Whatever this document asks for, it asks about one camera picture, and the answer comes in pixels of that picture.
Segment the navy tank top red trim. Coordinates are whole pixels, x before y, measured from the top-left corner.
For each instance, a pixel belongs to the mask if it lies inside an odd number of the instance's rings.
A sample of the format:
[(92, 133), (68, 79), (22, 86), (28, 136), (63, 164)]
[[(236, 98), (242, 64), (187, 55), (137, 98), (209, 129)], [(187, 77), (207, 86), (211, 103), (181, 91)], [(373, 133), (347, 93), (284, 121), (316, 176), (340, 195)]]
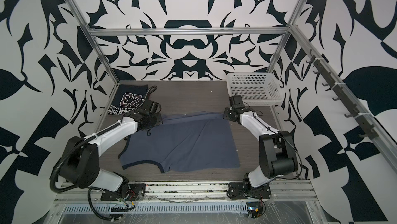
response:
[(148, 85), (120, 85), (108, 108), (109, 115), (123, 115), (136, 109), (146, 96)]

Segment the blue-grey tank top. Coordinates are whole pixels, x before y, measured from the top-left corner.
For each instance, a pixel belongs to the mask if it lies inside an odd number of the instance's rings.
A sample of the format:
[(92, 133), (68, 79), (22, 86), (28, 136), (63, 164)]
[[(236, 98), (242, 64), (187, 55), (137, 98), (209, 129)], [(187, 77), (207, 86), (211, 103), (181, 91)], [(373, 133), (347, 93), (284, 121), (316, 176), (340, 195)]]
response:
[(161, 125), (129, 136), (118, 158), (123, 169), (151, 164), (161, 173), (240, 166), (229, 122), (216, 112), (165, 115)]

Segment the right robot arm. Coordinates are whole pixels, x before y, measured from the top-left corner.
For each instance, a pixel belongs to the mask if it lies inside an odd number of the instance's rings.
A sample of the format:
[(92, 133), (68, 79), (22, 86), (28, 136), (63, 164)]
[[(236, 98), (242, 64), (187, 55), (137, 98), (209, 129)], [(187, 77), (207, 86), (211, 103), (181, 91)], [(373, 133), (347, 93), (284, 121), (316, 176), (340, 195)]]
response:
[(258, 140), (258, 167), (249, 172), (243, 180), (245, 194), (297, 172), (298, 152), (292, 144), (292, 136), (287, 131), (279, 131), (259, 116), (259, 113), (243, 102), (242, 96), (228, 98), (230, 107), (226, 108), (223, 118), (249, 130)]

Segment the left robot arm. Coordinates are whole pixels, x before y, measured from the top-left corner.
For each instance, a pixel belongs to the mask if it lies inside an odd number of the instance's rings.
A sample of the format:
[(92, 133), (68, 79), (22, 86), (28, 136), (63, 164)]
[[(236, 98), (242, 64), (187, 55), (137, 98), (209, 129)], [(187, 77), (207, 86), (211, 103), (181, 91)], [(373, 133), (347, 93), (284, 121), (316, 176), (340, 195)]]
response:
[(51, 191), (64, 193), (75, 188), (88, 188), (124, 194), (128, 180), (101, 169), (99, 158), (125, 137), (161, 125), (160, 112), (161, 104), (145, 100), (139, 108), (125, 113), (116, 123), (98, 133), (71, 138), (50, 176)]

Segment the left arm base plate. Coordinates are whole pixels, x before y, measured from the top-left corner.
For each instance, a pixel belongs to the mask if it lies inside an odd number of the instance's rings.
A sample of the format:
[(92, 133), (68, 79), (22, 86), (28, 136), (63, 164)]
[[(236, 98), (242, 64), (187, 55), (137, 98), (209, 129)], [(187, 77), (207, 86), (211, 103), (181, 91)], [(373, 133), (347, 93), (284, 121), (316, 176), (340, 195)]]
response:
[(101, 201), (116, 201), (123, 198), (126, 201), (135, 201), (138, 198), (145, 196), (145, 183), (123, 184), (117, 191), (112, 192), (104, 190), (100, 200)]

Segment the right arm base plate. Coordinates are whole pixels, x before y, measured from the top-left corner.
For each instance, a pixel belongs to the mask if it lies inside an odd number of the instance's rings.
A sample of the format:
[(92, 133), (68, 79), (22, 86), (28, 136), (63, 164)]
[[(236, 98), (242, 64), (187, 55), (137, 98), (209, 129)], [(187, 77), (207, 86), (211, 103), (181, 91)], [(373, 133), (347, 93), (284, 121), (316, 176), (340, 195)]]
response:
[(232, 200), (243, 199), (263, 199), (271, 198), (271, 190), (269, 185), (264, 185), (258, 188), (248, 188), (244, 183), (229, 183), (226, 195)]

